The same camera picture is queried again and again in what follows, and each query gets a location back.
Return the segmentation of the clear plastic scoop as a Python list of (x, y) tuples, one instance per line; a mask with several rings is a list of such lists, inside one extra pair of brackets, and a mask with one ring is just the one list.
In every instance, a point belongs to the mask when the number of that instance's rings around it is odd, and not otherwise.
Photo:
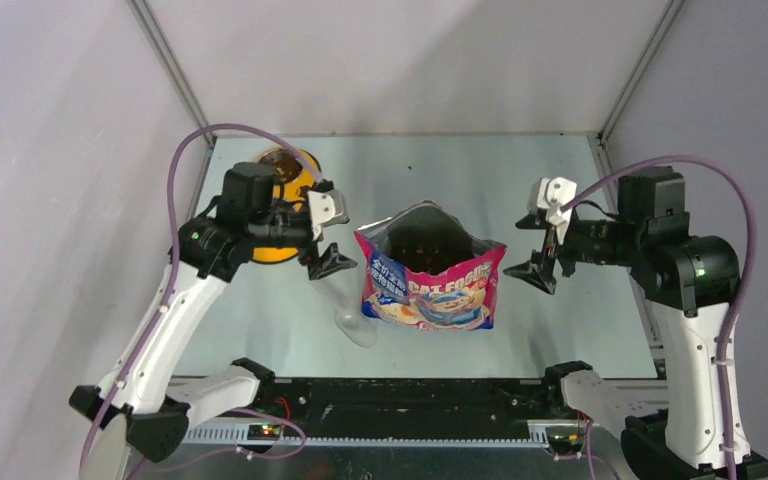
[(345, 294), (330, 278), (314, 280), (314, 289), (330, 305), (337, 328), (355, 345), (371, 348), (377, 342), (377, 332), (352, 297)]

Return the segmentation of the pink blue pet food bag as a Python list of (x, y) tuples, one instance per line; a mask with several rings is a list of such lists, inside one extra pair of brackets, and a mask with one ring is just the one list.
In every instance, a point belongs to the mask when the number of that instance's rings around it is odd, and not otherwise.
[(354, 236), (367, 262), (364, 316), (429, 332), (494, 327), (505, 244), (473, 236), (432, 201)]

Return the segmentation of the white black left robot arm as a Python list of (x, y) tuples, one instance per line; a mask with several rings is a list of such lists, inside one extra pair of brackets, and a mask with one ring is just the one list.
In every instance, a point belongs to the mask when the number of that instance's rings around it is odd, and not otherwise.
[(207, 208), (172, 230), (170, 262), (150, 309), (113, 369), (97, 385), (80, 385), (70, 406), (91, 430), (124, 422), (124, 442), (151, 462), (171, 456), (186, 433), (238, 408), (264, 416), (276, 403), (271, 370), (250, 360), (169, 391), (174, 369), (211, 305), (257, 248), (290, 248), (309, 280), (356, 267), (336, 244), (319, 250), (325, 228), (349, 221), (346, 201), (319, 180), (299, 200), (276, 197), (273, 166), (237, 163)]

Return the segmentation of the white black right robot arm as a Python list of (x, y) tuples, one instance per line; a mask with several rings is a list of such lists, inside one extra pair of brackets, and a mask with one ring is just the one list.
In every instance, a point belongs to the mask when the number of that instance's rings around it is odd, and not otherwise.
[(734, 309), (745, 279), (736, 252), (722, 238), (690, 234), (684, 178), (669, 166), (621, 176), (617, 211), (605, 220), (577, 215), (576, 189), (563, 177), (535, 183), (518, 227), (543, 231), (543, 245), (506, 274), (553, 293), (580, 263), (626, 268), (652, 305), (667, 404), (650, 406), (572, 361), (546, 369), (543, 408), (601, 425), (640, 479), (767, 478), (734, 387)]

